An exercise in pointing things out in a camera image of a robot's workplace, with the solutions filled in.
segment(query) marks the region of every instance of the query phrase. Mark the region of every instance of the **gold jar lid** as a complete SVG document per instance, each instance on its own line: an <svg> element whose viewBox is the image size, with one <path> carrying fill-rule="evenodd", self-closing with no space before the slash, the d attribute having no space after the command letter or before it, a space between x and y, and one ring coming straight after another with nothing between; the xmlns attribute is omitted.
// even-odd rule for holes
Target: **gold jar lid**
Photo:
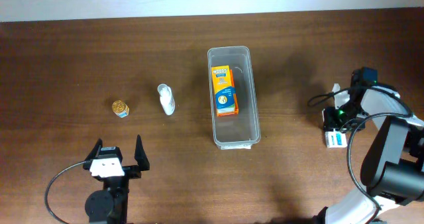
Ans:
<svg viewBox="0 0 424 224"><path fill-rule="evenodd" d="M126 106L127 105L125 105L125 103L123 101L115 101L112 104L112 110L115 113L120 113L120 112L123 112L125 110Z"/></svg>

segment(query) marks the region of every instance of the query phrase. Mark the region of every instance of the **white bottle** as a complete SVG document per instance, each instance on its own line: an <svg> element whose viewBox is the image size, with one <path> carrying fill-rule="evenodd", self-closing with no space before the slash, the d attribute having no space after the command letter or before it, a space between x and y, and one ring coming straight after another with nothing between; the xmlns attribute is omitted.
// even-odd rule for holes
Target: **white bottle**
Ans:
<svg viewBox="0 0 424 224"><path fill-rule="evenodd" d="M172 115L175 111L175 101L172 96L172 90L166 84L160 84L158 86L158 92L160 95L160 103L164 108L165 114Z"/></svg>

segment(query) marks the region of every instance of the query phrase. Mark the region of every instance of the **brown table surface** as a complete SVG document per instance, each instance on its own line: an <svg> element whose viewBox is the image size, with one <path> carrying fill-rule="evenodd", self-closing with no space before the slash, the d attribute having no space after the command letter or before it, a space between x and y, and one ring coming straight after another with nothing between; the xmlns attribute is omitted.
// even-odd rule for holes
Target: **brown table surface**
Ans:
<svg viewBox="0 0 424 224"><path fill-rule="evenodd" d="M133 223L254 223L311 217L354 185L346 149L323 142L312 95L378 69L424 118L424 10L384 9L0 24L1 223L55 223L48 181L83 160L98 138L123 164L142 136L151 170L131 180ZM252 150L213 142L207 51L250 48L262 140ZM156 87L173 90L166 116ZM130 115L111 110L122 99ZM376 128L358 134L358 174ZM76 168L53 185L52 209L87 223L84 203L102 184ZM381 216L422 223L424 204Z"/></svg>

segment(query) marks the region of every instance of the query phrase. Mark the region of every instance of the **yellow box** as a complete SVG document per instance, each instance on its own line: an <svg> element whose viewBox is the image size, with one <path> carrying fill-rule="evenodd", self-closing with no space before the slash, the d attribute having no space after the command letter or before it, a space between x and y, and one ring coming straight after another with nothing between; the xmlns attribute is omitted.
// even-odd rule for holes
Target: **yellow box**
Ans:
<svg viewBox="0 0 424 224"><path fill-rule="evenodd" d="M217 66L211 68L211 73L217 116L238 114L233 71L229 66Z"/></svg>

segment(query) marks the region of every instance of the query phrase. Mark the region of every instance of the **wood grain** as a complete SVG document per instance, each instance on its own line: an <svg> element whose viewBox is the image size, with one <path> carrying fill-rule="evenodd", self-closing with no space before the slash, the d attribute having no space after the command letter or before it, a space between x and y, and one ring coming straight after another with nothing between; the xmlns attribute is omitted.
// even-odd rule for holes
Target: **wood grain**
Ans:
<svg viewBox="0 0 424 224"><path fill-rule="evenodd" d="M101 19L0 24L0 223L55 223L48 181L83 160L98 138L134 164L137 134L151 170L130 183L133 223L254 223L311 217L354 185L346 150L327 150L312 95L350 83L361 66L399 89L424 117L424 10L385 9ZM212 138L207 51L250 48L262 140L218 150ZM174 90L167 117L156 87ZM111 110L124 100L130 115ZM358 134L355 170L376 129ZM87 223L84 203L101 189L70 171L52 187L53 210ZM424 205L383 214L422 223Z"/></svg>

